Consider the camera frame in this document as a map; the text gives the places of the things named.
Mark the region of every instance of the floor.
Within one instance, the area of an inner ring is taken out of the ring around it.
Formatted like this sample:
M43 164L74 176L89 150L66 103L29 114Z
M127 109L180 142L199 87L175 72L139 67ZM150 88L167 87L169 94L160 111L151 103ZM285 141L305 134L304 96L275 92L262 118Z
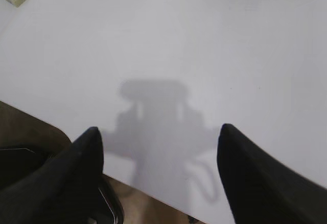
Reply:
M35 144L59 152L71 143L59 129L2 102L0 125L0 146ZM109 181L123 205L125 224L189 223L184 213L114 179Z

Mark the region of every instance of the white tabletop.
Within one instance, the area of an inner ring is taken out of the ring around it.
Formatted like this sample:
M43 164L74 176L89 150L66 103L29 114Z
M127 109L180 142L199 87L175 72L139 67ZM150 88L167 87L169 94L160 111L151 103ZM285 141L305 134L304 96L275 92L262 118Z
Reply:
M0 1L0 99L98 126L104 171L233 223L216 165L231 122L327 186L327 0Z

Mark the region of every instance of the brown floor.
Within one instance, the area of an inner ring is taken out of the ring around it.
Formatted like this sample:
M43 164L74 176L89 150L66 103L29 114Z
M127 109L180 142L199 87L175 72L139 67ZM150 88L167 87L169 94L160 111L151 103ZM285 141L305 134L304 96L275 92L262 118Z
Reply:
M0 102L1 146L34 144L59 152L70 143L59 129ZM110 183L123 205L125 224L189 223L184 213L114 179Z

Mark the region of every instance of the white surface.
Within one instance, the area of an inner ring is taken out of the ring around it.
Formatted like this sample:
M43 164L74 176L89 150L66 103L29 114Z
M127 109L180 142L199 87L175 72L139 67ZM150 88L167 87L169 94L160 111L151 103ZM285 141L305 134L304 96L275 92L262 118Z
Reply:
M231 122L327 186L327 0L0 1L0 99L105 172L207 223L233 223L216 166Z

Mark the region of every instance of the white table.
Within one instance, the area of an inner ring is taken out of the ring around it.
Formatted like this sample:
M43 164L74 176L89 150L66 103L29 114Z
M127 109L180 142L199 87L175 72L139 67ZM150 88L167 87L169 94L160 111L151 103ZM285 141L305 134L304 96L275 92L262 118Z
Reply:
M327 0L0 1L0 99L64 131L98 126L105 172L233 223L219 129L327 186Z

